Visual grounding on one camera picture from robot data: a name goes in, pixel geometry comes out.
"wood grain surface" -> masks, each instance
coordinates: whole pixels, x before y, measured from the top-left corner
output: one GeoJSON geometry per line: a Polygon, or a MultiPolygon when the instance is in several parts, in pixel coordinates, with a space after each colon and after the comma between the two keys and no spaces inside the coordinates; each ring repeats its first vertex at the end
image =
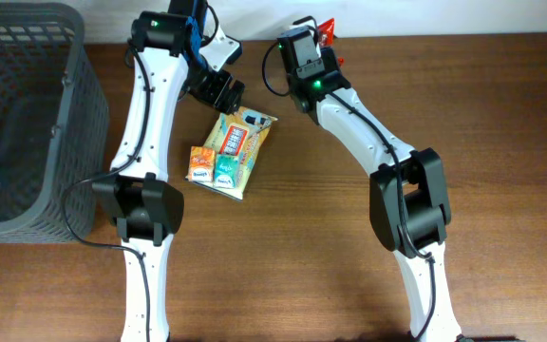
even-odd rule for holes
{"type": "MultiPolygon", "coordinates": [[[[171,183],[185,217],[168,261],[176,341],[378,341],[408,330],[403,281],[368,221],[368,178],[331,134],[270,94],[246,43],[229,70],[244,104],[280,120],[242,203],[182,180],[217,113],[180,103],[171,183]]],[[[124,46],[90,46],[110,105],[105,163],[132,90],[124,46]]],[[[343,70],[392,132],[444,161],[453,221],[446,270],[470,336],[547,341],[547,34],[343,39],[343,70]]],[[[280,61],[272,57],[274,72],[280,61]]],[[[115,243],[102,214],[92,240],[115,243]]],[[[0,341],[116,341],[123,256],[68,245],[0,244],[0,341]]]]}

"green candy box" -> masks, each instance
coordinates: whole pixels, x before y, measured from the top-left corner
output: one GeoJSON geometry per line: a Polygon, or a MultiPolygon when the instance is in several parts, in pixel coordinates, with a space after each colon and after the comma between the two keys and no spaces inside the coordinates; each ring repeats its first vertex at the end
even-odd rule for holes
{"type": "Polygon", "coordinates": [[[217,155],[215,166],[215,187],[235,189],[239,176],[239,158],[236,156],[217,155]]]}

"basket mesh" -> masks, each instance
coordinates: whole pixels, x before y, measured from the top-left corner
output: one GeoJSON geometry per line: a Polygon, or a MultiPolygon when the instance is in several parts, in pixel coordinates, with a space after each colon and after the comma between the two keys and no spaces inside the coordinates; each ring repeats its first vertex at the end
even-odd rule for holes
{"type": "MultiPolygon", "coordinates": [[[[83,28],[65,11],[76,12],[58,5],[56,20],[44,20],[26,10],[14,16],[13,9],[0,20],[0,242],[67,241],[60,196],[101,170],[106,100],[84,49],[71,53],[74,43],[82,43],[74,42],[75,31],[83,28]],[[74,81],[65,87],[70,59],[77,60],[74,81]],[[60,143],[54,143],[56,135],[60,143]]],[[[80,236],[91,229],[94,207],[89,188],[69,199],[80,236]]]]}

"plastic package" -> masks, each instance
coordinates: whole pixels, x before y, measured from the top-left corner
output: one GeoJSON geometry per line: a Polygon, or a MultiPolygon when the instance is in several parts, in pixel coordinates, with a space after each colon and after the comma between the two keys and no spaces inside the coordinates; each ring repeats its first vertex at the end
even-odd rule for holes
{"type": "Polygon", "coordinates": [[[234,188],[216,187],[213,182],[199,182],[222,195],[235,200],[244,199],[244,189],[255,167],[261,144],[267,138],[272,123],[277,118],[241,107],[234,114],[220,114],[204,147],[212,148],[220,155],[237,157],[237,182],[234,188]]]}
{"type": "Polygon", "coordinates": [[[334,40],[334,18],[318,26],[320,32],[320,47],[330,47],[334,40]]]}

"white wall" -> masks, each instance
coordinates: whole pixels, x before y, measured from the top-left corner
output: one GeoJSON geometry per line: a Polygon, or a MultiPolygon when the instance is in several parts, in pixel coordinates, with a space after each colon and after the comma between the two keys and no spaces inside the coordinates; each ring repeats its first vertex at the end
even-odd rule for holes
{"type": "MultiPolygon", "coordinates": [[[[80,11],[85,19],[87,42],[125,42],[132,20],[142,10],[164,11],[169,4],[169,0],[59,2],[80,11]]],[[[340,37],[547,31],[547,0],[210,0],[210,3],[225,32],[241,40],[274,38],[290,22],[308,14],[320,22],[334,16],[335,33],[340,37]]]]}

